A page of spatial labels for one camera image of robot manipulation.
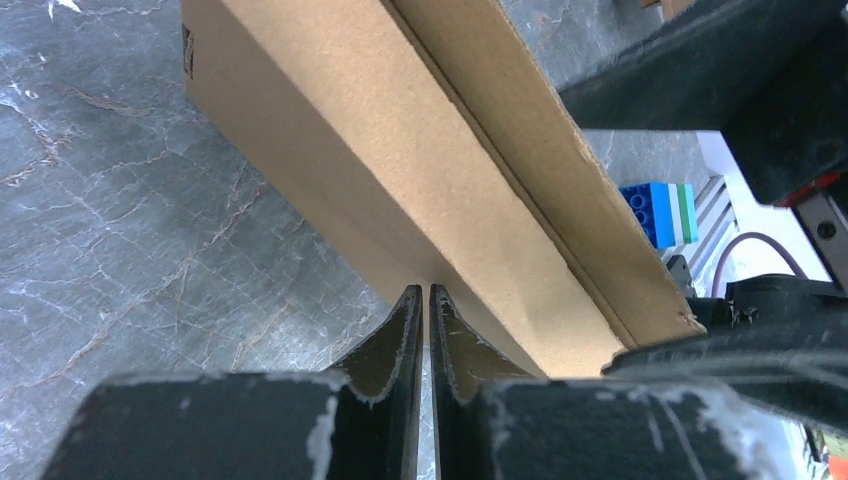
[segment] blue lego brick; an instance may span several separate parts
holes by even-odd
[[[652,182],[620,191],[654,248],[698,241],[691,185]]]

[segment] white surface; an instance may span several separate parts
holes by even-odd
[[[754,199],[721,134],[698,132],[698,140],[707,167],[725,177],[740,231],[761,232],[773,237],[786,247],[808,277],[829,281],[827,271],[792,212],[760,205]],[[735,266],[738,275],[738,278],[725,276],[725,279],[731,281],[766,273],[792,273],[780,255],[758,240],[740,243],[734,249],[729,263]]]

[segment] gray marble surface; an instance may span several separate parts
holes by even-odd
[[[560,82],[658,25],[636,3],[508,9]],[[388,312],[186,101],[176,0],[0,0],[0,25],[0,478],[37,477],[109,375],[321,369]],[[621,183],[705,181],[694,136],[589,137]]]

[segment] corrugated cardboard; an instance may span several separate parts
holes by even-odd
[[[186,88],[387,300],[444,283],[533,373],[696,331],[500,5],[425,3],[183,0]]]
[[[653,7],[662,1],[663,19],[671,20],[675,15],[682,12],[693,0],[640,0],[642,8]]]

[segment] cardboard edge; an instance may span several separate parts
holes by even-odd
[[[511,19],[503,10],[503,7],[497,2],[497,0],[483,1],[486,1],[490,4],[489,8],[496,9],[501,21],[508,25],[513,41],[518,42],[521,45],[525,57],[531,59],[534,74],[541,78],[545,78],[544,73],[541,71],[538,64],[536,64],[532,52],[529,51],[524,41],[521,39],[518,32],[515,30]],[[430,68],[434,77],[442,85],[443,89],[448,94],[451,101],[454,102],[455,105],[457,105],[457,108],[459,109],[460,113],[463,115],[463,117],[466,118],[468,124],[472,126],[472,130],[474,131],[475,135],[478,136],[478,140],[490,153],[493,161],[495,161],[498,168],[501,170],[504,177],[513,187],[516,194],[519,196],[519,198],[521,198],[525,205],[527,205],[527,208],[531,211],[533,216],[542,226],[545,233],[548,234],[551,241],[556,245],[557,249],[566,259],[569,268],[572,270],[580,284],[584,287],[584,289],[586,289],[586,291],[595,301],[596,305],[601,310],[604,317],[607,319],[610,328],[613,330],[616,336],[618,336],[619,340],[627,348],[638,348],[655,343],[638,341],[636,338],[637,335],[634,335],[634,333],[631,332],[630,328],[628,328],[626,322],[622,320],[615,307],[611,304],[611,302],[606,298],[606,296],[602,292],[602,289],[597,285],[591,275],[589,275],[589,272],[585,268],[583,263],[568,247],[568,244],[565,239],[558,233],[557,229],[553,225],[554,222],[552,222],[552,220],[548,218],[548,216],[544,213],[543,209],[539,206],[539,202],[533,197],[526,185],[521,182],[520,175],[517,174],[510,167],[509,163],[505,160],[505,156],[498,150],[498,148],[496,147],[496,143],[491,138],[491,135],[483,127],[481,121],[473,113],[473,109],[463,99],[457,87],[450,80],[450,75],[444,70],[439,61],[435,58],[433,52],[426,47],[426,42],[421,38],[421,35],[417,33],[416,28],[409,21],[408,16],[401,11],[401,8],[397,5],[398,0],[381,0],[381,2],[384,4],[386,9],[390,12],[392,17],[398,23],[399,27],[407,36],[409,41],[416,48],[416,51],[419,52],[419,55],[421,55],[422,59],[424,60],[428,68]],[[559,96],[556,95],[556,92],[550,85],[548,85],[547,88],[547,95],[551,97],[552,102],[555,102],[556,104],[561,103],[559,100]],[[590,165],[593,168],[596,168],[601,173],[601,178],[605,187],[608,188],[610,191],[615,190],[617,192],[618,188],[606,176],[606,172],[603,170],[602,166],[595,158],[595,154],[592,151],[591,147],[586,143],[585,139],[582,137],[579,127],[576,125],[574,120],[571,118],[570,115],[568,115],[568,113],[561,105],[560,110],[562,110],[562,115],[565,118],[565,121],[568,122],[569,126],[571,127],[570,129],[568,129],[568,133],[570,133],[571,137],[574,140],[573,144],[576,146],[579,152],[580,161]],[[620,209],[618,208],[614,208],[613,210],[619,216],[619,219],[622,221],[622,224],[629,224],[631,226],[638,225],[636,223],[635,218],[630,218],[629,216],[622,215],[619,211]],[[661,262],[658,258],[656,260],[656,264],[657,266],[661,266]],[[667,270],[664,269],[664,266],[662,266],[662,268],[663,279],[666,285],[676,290],[676,286],[673,282],[673,279],[671,278],[671,275],[668,273]],[[681,326],[685,325],[690,330],[690,334],[706,332],[705,328],[700,325],[696,320],[694,320],[694,316],[692,315],[692,312],[688,304],[683,299],[682,295],[678,294],[678,297],[679,301],[677,302],[678,311],[676,314],[676,319],[679,324]]]

